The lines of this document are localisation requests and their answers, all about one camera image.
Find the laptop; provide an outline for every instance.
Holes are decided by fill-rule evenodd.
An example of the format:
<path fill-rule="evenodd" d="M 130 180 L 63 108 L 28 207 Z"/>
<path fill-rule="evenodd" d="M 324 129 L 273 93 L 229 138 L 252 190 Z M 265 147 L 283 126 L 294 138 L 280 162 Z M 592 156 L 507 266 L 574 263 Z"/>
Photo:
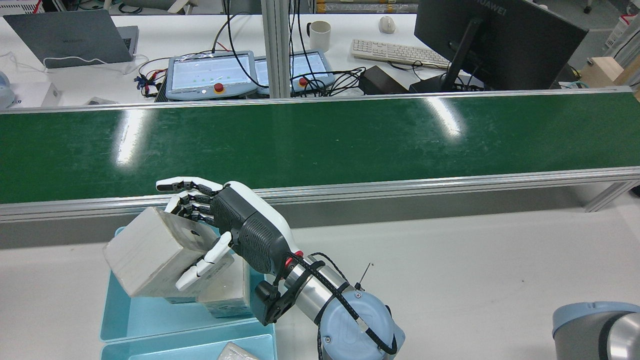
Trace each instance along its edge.
<path fill-rule="evenodd" d="M 107 10 L 5 15 L 4 19 L 48 69 L 131 61 L 138 45 L 137 26 L 116 28 Z"/>

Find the robot finger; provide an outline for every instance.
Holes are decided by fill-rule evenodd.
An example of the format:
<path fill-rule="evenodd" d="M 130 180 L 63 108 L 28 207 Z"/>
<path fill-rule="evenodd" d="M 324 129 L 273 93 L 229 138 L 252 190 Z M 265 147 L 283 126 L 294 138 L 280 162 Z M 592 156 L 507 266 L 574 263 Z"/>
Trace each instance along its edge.
<path fill-rule="evenodd" d="M 218 269 L 220 269 L 221 266 L 223 266 L 223 263 L 220 263 L 220 261 L 222 260 L 223 256 L 231 250 L 231 247 L 229 247 L 230 242 L 231 233 L 226 232 L 222 234 L 218 242 L 214 245 L 213 249 L 209 250 L 204 257 L 198 260 L 196 265 L 188 268 L 187 271 L 185 271 L 180 276 L 180 279 L 178 279 L 178 281 L 175 283 L 175 287 L 178 289 L 178 291 L 182 291 L 183 289 L 191 286 L 212 268 L 217 267 Z"/>
<path fill-rule="evenodd" d="M 183 213 L 191 213 L 192 210 L 197 210 L 210 215 L 211 209 L 209 204 L 211 200 L 212 197 L 201 192 L 181 192 L 171 197 L 164 211 L 181 215 Z"/>
<path fill-rule="evenodd" d="M 201 177 L 178 176 L 156 181 L 156 189 L 161 192 L 178 190 L 198 190 L 205 195 L 216 195 L 223 186 Z"/>
<path fill-rule="evenodd" d="M 192 211 L 191 214 L 189 215 L 183 215 L 182 217 L 185 218 L 190 218 L 193 221 L 204 221 L 205 223 L 211 225 L 211 226 L 215 226 L 213 224 L 213 217 L 206 215 L 206 214 L 201 214 L 199 211 Z"/>

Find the keyboard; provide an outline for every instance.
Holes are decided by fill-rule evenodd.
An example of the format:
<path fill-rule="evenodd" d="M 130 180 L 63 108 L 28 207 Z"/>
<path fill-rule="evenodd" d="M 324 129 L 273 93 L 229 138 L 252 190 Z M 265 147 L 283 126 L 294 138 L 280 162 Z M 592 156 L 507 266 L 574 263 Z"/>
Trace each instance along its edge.
<path fill-rule="evenodd" d="M 351 54 L 360 59 L 390 61 L 408 65 L 413 65 L 416 61 L 421 62 L 423 66 L 447 67 L 449 65 L 449 60 L 431 49 L 386 42 L 354 40 L 351 43 Z"/>

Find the blue tray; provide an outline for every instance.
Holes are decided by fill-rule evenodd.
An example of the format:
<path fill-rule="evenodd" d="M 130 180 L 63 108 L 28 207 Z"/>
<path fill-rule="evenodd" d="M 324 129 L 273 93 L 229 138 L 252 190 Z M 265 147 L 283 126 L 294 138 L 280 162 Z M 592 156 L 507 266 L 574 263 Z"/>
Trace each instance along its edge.
<path fill-rule="evenodd" d="M 218 358 L 228 341 L 260 360 L 278 358 L 273 324 L 262 326 L 257 320 L 206 329 L 108 343 L 102 360 L 201 360 Z"/>
<path fill-rule="evenodd" d="M 254 289 L 262 280 L 264 276 L 252 270 L 250 288 Z M 130 298 L 111 273 L 100 339 L 105 343 L 111 343 L 204 327 L 230 325 L 251 319 L 255 320 L 251 315 L 215 318 L 198 303 L 170 304 L 162 298 Z"/>

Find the black monitor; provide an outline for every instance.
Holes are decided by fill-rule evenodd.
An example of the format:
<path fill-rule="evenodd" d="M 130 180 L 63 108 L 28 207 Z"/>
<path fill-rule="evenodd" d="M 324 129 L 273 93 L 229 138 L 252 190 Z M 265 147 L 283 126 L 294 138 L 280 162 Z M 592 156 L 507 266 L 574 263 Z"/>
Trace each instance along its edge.
<path fill-rule="evenodd" d="M 493 90 L 548 89 L 587 32 L 525 0 L 420 0 L 415 36 L 452 63 L 412 87 L 452 91 L 462 69 Z"/>

